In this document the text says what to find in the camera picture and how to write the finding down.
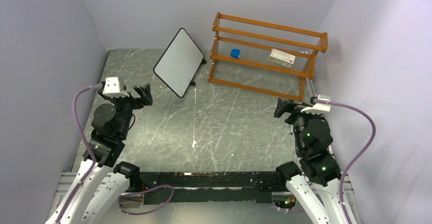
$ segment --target purple cable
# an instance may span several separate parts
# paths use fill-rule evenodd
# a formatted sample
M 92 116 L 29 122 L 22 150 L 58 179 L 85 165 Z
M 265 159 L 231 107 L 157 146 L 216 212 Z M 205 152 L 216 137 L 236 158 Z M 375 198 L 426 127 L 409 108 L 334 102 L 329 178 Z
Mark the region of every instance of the purple cable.
M 75 94 L 75 96 L 73 96 L 73 100 L 72 100 L 72 115 L 73 115 L 73 120 L 75 121 L 76 126 L 78 127 L 78 131 L 79 134 L 81 136 L 81 139 L 83 140 L 84 145 L 86 146 L 87 151 L 90 154 L 90 157 L 92 158 L 92 165 L 90 166 L 90 168 L 86 171 L 86 173 L 84 173 L 83 177 L 81 177 L 81 179 L 77 182 L 77 184 L 74 186 L 74 188 L 72 189 L 70 195 L 68 196 L 68 198 L 65 201 L 65 204 L 63 205 L 62 209 L 60 210 L 59 215 L 56 218 L 55 223 L 60 223 L 60 220 L 63 217 L 63 214 L 65 213 L 67 207 L 69 206 L 70 202 L 72 201 L 73 197 L 75 196 L 76 192 L 78 191 L 79 187 L 82 185 L 82 183 L 84 182 L 84 180 L 88 177 L 88 175 L 92 172 L 93 167 L 96 164 L 96 157 L 90 147 L 89 142 L 86 139 L 86 136 L 84 135 L 83 129 L 81 128 L 81 124 L 79 123 L 78 120 L 78 116 L 76 114 L 76 101 L 78 99 L 78 97 L 81 95 L 81 93 L 88 91 L 90 89 L 96 89 L 96 88 L 100 88 L 101 84 L 97 84 L 97 85 L 92 85 L 89 87 L 86 87 L 85 89 L 82 89 L 81 91 L 77 92 Z
M 120 200 L 122 198 L 128 198 L 128 197 L 132 197 L 132 196 L 139 195 L 139 194 L 145 194 L 145 193 L 148 193 L 148 192 L 153 192 L 153 191 L 158 190 L 160 188 L 170 188 L 171 189 L 171 195 L 167 199 L 167 201 L 165 201 L 165 203 L 159 205 L 157 208 L 149 210 L 149 211 L 146 211 L 146 212 L 141 212 L 141 213 L 132 213 L 132 212 L 125 211 L 124 209 L 121 208 Z M 119 197 L 119 200 L 118 200 L 118 202 L 119 202 L 119 209 L 120 209 L 121 212 L 123 212 L 125 214 L 128 214 L 128 215 L 145 215 L 145 214 L 150 214 L 152 212 L 160 210 L 165 205 L 167 205 L 167 203 L 173 198 L 173 195 L 174 195 L 174 187 L 172 187 L 170 185 L 161 185 L 161 186 L 157 186 L 157 187 L 154 187 L 154 188 L 142 191 L 142 192 L 133 192 L 133 193 L 125 194 L 125 195 L 122 195 L 122 196 Z
M 363 147 L 363 149 L 360 150 L 360 152 L 354 157 L 354 159 L 352 159 L 351 162 L 349 162 L 349 164 L 347 165 L 347 167 L 345 168 L 345 170 L 342 173 L 342 177 L 341 177 L 340 183 L 339 183 L 339 196 L 340 196 L 340 202 L 343 203 L 343 194 L 342 194 L 343 193 L 343 180 L 345 179 L 346 173 L 348 172 L 349 168 L 351 168 L 351 166 L 354 164 L 354 162 L 356 162 L 356 160 L 358 158 L 360 158 L 360 156 L 362 156 L 362 154 L 366 151 L 366 149 L 370 146 L 373 139 L 375 138 L 375 133 L 376 133 L 375 123 L 373 122 L 373 120 L 370 116 L 368 116 L 366 113 L 364 113 L 360 109 L 355 108 L 353 106 L 346 105 L 343 103 L 329 102 L 329 101 L 320 100 L 320 99 L 317 99 L 316 102 L 352 109 L 352 110 L 362 114 L 364 117 L 366 117 L 366 119 L 370 122 L 370 125 L 372 126 L 372 135 L 370 136 L 369 141 L 366 143 L 366 145 Z M 343 209 L 343 213 L 345 214 L 346 220 L 348 221 L 349 224 L 352 224 L 351 219 L 348 216 L 348 211 L 346 210 L 345 205 L 342 205 L 342 209 Z

